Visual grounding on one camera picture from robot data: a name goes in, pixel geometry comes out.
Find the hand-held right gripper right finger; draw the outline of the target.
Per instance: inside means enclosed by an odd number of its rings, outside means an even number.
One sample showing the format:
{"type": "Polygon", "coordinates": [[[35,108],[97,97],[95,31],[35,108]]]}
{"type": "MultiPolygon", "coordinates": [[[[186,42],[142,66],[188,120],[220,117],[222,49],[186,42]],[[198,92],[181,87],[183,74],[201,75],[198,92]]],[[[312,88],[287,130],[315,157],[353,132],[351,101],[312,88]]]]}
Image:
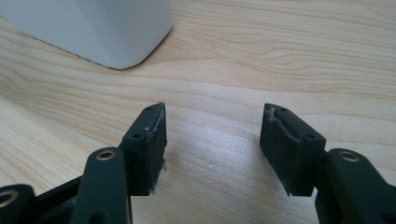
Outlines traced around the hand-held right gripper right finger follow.
{"type": "Polygon", "coordinates": [[[260,149],[288,194],[312,195],[315,163],[325,145],[326,139],[289,109],[264,105],[260,149]]]}

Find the grey plastic container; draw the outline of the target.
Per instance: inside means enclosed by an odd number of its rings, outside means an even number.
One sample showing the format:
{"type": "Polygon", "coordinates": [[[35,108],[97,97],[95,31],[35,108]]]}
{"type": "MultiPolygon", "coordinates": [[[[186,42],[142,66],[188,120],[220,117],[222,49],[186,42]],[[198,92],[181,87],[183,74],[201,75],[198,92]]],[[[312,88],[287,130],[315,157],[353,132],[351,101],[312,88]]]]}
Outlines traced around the grey plastic container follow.
{"type": "Polygon", "coordinates": [[[0,0],[19,30],[102,66],[143,62],[169,33],[170,0],[0,0]]]}

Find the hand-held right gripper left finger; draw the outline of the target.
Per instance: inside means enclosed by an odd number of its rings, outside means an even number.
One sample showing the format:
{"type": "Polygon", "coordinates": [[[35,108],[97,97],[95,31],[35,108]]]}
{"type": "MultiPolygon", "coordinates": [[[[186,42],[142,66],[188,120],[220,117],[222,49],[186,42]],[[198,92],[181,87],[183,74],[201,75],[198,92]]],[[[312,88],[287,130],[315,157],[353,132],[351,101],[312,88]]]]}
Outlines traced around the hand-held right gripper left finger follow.
{"type": "Polygon", "coordinates": [[[149,196],[154,191],[165,163],[166,145],[165,103],[159,102],[142,110],[120,143],[131,196],[149,196]]]}

